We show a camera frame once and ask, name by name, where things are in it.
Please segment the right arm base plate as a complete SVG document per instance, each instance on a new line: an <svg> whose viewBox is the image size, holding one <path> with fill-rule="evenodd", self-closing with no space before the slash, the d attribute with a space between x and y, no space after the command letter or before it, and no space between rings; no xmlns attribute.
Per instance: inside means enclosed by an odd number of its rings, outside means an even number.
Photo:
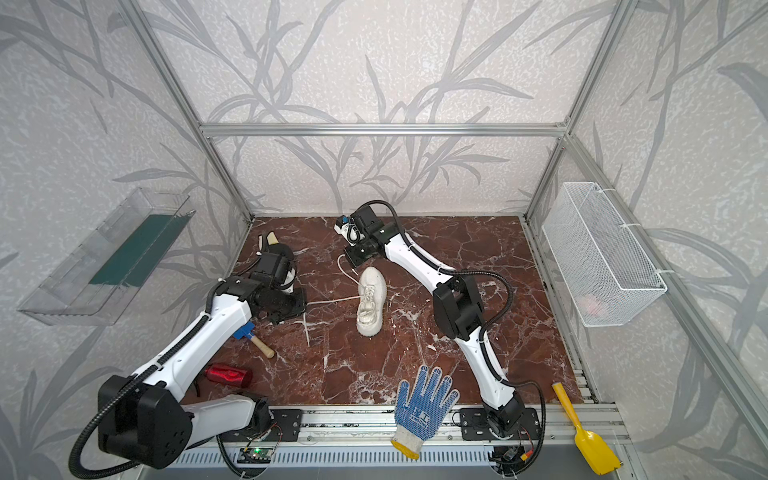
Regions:
<svg viewBox="0 0 768 480"><path fill-rule="evenodd" d="M541 434L541 422L534 408L526 408L519 421L503 436L491 430L483 408L461 408L452 416L452 422L461 428L465 441L538 440Z"/></svg>

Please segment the white knit sneaker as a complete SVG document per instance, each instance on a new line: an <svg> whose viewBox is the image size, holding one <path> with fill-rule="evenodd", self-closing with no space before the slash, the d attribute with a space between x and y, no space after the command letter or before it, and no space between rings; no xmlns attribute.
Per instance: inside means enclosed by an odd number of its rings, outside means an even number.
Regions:
<svg viewBox="0 0 768 480"><path fill-rule="evenodd" d="M375 267L367 267L357 277L351 276L342 266L339 256L336 260L340 272L352 280L358 289L359 300L357 308L356 326L358 332L364 337L377 335L383 326L383 310L387 297L387 284L383 274ZM309 306L326 305L342 301L354 300L354 297L344 297L334 300L322 300L309 302Z"/></svg>

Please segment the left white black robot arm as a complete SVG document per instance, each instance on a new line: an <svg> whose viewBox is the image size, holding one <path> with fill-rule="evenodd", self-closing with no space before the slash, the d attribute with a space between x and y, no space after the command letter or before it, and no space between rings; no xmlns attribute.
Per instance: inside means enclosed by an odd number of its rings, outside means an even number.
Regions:
<svg viewBox="0 0 768 480"><path fill-rule="evenodd" d="M295 287L295 256L267 245L241 275L219 280L197 319L171 345L129 376L114 375L98 391L98 411L72 447L68 465L79 479L102 479L139 465L163 469L187 448L231 431L267 434L267 401L233 394L185 406L187 390L214 354L264 314L279 323L304 313Z"/></svg>

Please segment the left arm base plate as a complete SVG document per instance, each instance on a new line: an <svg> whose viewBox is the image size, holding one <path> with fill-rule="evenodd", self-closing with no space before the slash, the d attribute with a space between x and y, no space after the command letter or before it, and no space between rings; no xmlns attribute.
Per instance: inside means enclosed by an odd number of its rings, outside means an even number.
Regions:
<svg viewBox="0 0 768 480"><path fill-rule="evenodd" d="M296 442L303 411L294 408L261 409L251 423L238 433L241 441Z"/></svg>

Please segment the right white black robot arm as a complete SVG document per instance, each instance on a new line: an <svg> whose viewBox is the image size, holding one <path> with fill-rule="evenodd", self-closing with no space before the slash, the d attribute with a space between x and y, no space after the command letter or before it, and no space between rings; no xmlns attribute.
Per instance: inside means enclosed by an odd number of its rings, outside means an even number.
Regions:
<svg viewBox="0 0 768 480"><path fill-rule="evenodd" d="M402 267L432 294L435 322L445 336L458 344L469 363L491 431L499 438L510 437L525 404L517 386L504 375L487 333L511 308L512 287L494 272L454 269L437 260L411 238L398 217L386 224L372 209L374 205L392 208L383 200L373 200L351 215L337 218L334 229L348 242L347 259L358 267L381 256ZM497 279L507 290L504 306L491 319L484 316L484 303L475 281L478 276Z"/></svg>

